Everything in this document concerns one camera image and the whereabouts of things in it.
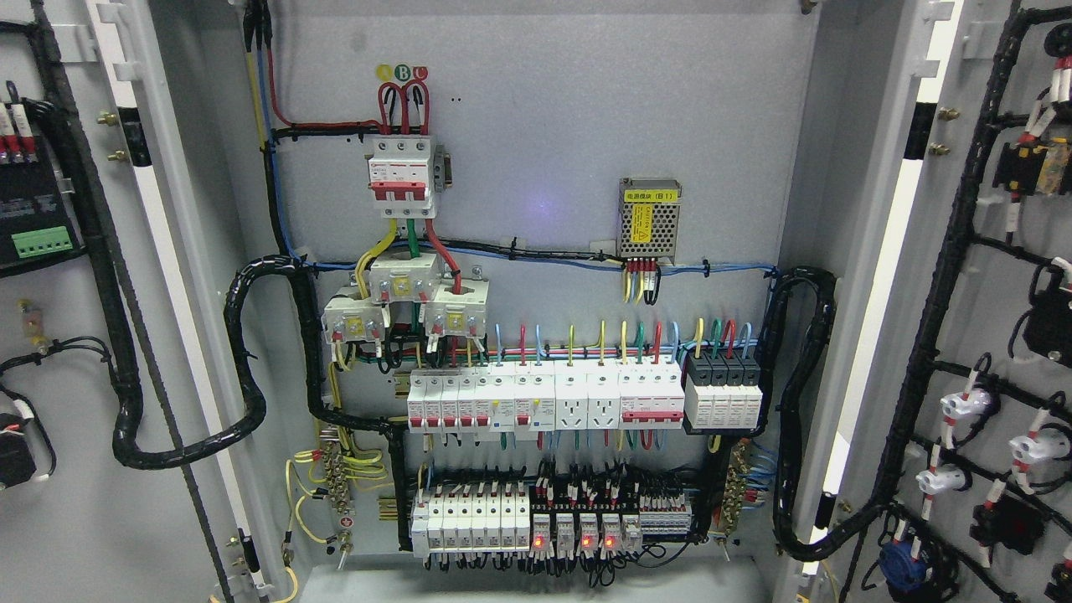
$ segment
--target screw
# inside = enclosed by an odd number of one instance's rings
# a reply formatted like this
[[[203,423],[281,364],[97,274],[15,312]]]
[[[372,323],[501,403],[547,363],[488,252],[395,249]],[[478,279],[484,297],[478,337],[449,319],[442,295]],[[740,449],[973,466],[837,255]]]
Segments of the screw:
[[[953,107],[940,107],[938,109],[938,119],[942,121],[953,121],[957,117],[961,117],[961,112]]]

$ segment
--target miniature circuit breaker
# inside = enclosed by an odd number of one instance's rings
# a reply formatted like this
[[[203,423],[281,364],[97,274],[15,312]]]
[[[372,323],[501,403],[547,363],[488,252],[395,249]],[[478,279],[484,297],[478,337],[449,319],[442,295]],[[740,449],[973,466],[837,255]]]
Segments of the miniature circuit breaker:
[[[488,329],[488,281],[462,281],[462,292],[451,292],[452,282],[443,281],[426,305],[425,328],[429,333],[429,352],[438,339],[447,336],[483,339]]]
[[[438,261],[435,253],[421,253],[418,258],[410,258],[408,251],[381,255],[372,263],[369,291],[381,304],[428,304],[440,284]]]
[[[377,343],[378,353],[389,317],[372,298],[357,299],[356,295],[356,286],[344,286],[324,307],[328,344],[371,341]]]
[[[436,193],[450,186],[446,153],[430,136],[370,137],[369,189],[385,218],[435,218]]]
[[[620,256],[673,261],[681,192],[681,183],[671,179],[623,178],[619,182]]]

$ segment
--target red breaker toggle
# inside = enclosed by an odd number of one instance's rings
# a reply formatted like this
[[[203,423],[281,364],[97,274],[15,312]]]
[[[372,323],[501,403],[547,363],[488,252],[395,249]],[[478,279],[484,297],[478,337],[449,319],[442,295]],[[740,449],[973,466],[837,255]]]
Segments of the red breaker toggle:
[[[671,423],[678,423],[684,417],[685,413],[679,411],[622,413],[623,423],[639,423],[641,421],[654,421],[656,423],[669,421]]]
[[[425,182],[372,182],[372,194],[376,201],[425,201]]]

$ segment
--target yellow label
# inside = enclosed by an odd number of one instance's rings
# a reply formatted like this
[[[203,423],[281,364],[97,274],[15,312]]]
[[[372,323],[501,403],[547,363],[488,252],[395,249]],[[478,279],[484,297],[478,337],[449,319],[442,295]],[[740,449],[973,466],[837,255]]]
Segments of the yellow label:
[[[463,328],[465,328],[465,314],[447,312],[447,330],[461,330]]]
[[[346,319],[346,335],[351,337],[364,337],[364,321],[361,317],[349,317]]]
[[[630,242],[652,242],[652,221],[655,216],[655,207],[650,203],[640,203],[632,206],[632,232],[629,233]]]
[[[393,277],[391,279],[391,290],[398,297],[404,297],[413,293],[410,286],[410,277]]]
[[[673,189],[635,189],[625,191],[626,203],[678,203]]]

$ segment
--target metal mesh power supply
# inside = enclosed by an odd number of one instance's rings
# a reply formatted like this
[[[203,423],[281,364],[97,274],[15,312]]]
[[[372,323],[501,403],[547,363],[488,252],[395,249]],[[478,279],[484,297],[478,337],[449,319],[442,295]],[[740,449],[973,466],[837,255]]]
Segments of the metal mesh power supply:
[[[680,198],[678,180],[622,178],[619,183],[622,231],[617,237],[617,254],[672,261],[678,250]]]

